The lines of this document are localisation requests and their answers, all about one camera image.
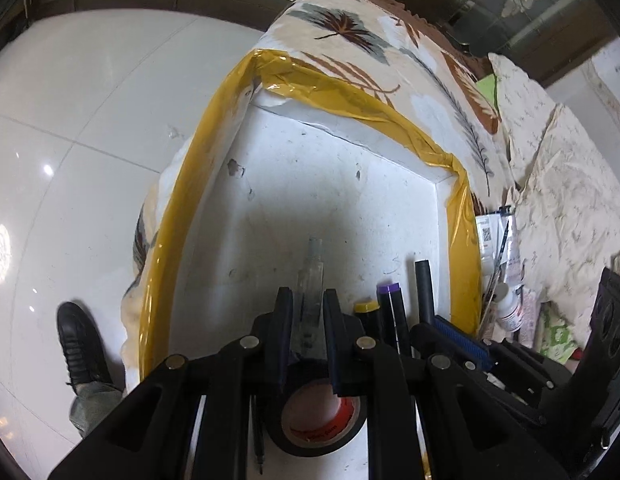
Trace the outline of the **white pill bottle red label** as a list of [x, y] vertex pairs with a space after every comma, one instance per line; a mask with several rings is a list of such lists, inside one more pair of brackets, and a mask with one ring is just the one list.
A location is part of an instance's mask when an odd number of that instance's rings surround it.
[[520, 330], [523, 321], [521, 302], [515, 290], [507, 283], [498, 283], [494, 288], [493, 304], [496, 322], [507, 333]]

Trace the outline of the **pink white cream tube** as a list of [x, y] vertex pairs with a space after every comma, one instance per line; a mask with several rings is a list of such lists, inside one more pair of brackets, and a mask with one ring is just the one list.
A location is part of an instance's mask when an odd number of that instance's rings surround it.
[[538, 316], [541, 310], [541, 301], [534, 290], [526, 286], [521, 287], [522, 322], [519, 330], [519, 342], [532, 348], [534, 345]]

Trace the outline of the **long black pen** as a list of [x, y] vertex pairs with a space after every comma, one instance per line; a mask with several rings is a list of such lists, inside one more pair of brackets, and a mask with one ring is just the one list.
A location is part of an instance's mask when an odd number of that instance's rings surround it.
[[435, 302], [433, 301], [433, 289], [431, 281], [430, 264], [428, 260], [415, 262], [415, 281], [421, 324], [435, 324]]

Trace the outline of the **silver hand cream tube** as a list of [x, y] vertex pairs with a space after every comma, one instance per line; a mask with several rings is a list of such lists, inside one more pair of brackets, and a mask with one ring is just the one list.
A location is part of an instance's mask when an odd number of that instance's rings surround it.
[[506, 214], [503, 220], [507, 228], [506, 247], [504, 252], [504, 261], [506, 263], [504, 282], [507, 283], [510, 288], [516, 289], [522, 285], [523, 280], [516, 218], [513, 214]]

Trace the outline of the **dark blue thin pen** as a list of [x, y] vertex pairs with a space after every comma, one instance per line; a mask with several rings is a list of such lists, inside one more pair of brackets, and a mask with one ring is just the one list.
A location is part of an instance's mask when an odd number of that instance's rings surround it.
[[[509, 206], [504, 206], [496, 212], [498, 212], [502, 216], [502, 220], [503, 220], [506, 214], [511, 214], [511, 208]], [[504, 220], [503, 220], [503, 227], [504, 227], [503, 240], [502, 240], [502, 245], [500, 245], [500, 251], [498, 252], [496, 258], [494, 259], [495, 270], [494, 270], [492, 282], [490, 284], [490, 288], [488, 289], [488, 291], [485, 294], [482, 292], [483, 309], [486, 309], [488, 307], [488, 304], [492, 301], [492, 298], [494, 295], [494, 288], [496, 284], [498, 283], [498, 280], [500, 279], [500, 268], [502, 267], [502, 263], [504, 259], [506, 237], [507, 237], [507, 228], [505, 226]]]

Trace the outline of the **black marker purple caps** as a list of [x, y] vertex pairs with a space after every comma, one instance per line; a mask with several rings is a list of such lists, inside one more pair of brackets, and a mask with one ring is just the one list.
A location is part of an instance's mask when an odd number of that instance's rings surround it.
[[381, 340], [400, 356], [413, 356], [400, 284], [378, 285], [377, 299], [381, 311]]

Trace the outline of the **black electrical tape roll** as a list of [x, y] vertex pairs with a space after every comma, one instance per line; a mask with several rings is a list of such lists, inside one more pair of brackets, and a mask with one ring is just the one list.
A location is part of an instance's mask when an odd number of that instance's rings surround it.
[[366, 422], [359, 396], [337, 396], [327, 379], [293, 386], [277, 399], [271, 396], [264, 415], [265, 430], [276, 446], [292, 456], [319, 457], [347, 445]]

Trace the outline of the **black marker yellow caps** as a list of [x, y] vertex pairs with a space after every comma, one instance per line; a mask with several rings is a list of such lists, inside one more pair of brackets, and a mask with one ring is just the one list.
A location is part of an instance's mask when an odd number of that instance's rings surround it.
[[353, 314], [361, 322], [367, 337], [375, 340], [383, 338], [383, 316], [376, 300], [357, 302]]

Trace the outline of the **clear plastic pen cap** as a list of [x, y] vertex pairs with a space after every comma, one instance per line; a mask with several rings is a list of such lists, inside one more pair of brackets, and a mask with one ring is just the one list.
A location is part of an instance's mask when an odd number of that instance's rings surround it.
[[306, 359], [323, 359], [322, 300], [324, 263], [323, 240], [309, 239], [308, 255], [298, 273], [297, 352]]

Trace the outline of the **green white print pillow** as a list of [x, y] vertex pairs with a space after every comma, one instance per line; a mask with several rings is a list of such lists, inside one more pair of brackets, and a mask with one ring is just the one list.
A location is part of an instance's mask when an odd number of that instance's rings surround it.
[[538, 353], [560, 364], [566, 364], [579, 346], [570, 328], [551, 302], [542, 304], [538, 320]]

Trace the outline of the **black leather shoe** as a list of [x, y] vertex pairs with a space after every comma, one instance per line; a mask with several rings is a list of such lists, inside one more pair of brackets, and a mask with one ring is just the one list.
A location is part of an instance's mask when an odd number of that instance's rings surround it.
[[86, 311], [74, 302], [64, 302], [56, 311], [56, 327], [72, 390], [78, 392], [91, 382], [112, 386], [101, 336]]

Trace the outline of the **white USB charger block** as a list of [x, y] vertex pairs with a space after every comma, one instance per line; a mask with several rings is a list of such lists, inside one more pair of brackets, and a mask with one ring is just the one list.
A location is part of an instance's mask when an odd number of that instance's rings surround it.
[[504, 227], [502, 216], [481, 214], [476, 218], [481, 258], [495, 259], [502, 245]]

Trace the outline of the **cream leaf print duvet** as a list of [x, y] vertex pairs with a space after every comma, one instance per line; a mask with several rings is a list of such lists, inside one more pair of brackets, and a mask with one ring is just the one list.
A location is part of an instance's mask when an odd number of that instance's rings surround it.
[[524, 284], [586, 344], [602, 271], [620, 270], [620, 183], [569, 107], [506, 56], [488, 59], [518, 188]]

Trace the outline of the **white foam box yellow tape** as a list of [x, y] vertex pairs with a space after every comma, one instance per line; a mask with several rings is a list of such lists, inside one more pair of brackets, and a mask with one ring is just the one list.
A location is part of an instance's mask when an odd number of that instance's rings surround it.
[[327, 289], [353, 300], [412, 248], [439, 250], [439, 301], [464, 330], [477, 327], [479, 249], [453, 272], [447, 202], [455, 176], [356, 119], [298, 102], [247, 102], [211, 185], [197, 200], [182, 252], [160, 262], [176, 276], [168, 356], [212, 356], [274, 310], [311, 237], [323, 240]]

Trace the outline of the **leaf pattern fleece blanket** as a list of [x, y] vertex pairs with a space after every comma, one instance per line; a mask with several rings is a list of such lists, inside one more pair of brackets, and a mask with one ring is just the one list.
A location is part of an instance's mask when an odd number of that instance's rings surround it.
[[492, 70], [371, 0], [295, 0], [214, 93], [195, 133], [148, 192], [136, 226], [135, 279], [121, 302], [124, 366], [144, 374], [168, 348], [176, 276], [160, 262], [182, 252], [197, 200], [229, 149], [247, 102], [298, 102], [359, 120], [426, 165], [451, 171], [447, 241], [453, 272], [476, 261], [472, 217], [505, 202], [515, 185], [496, 107], [478, 82]]

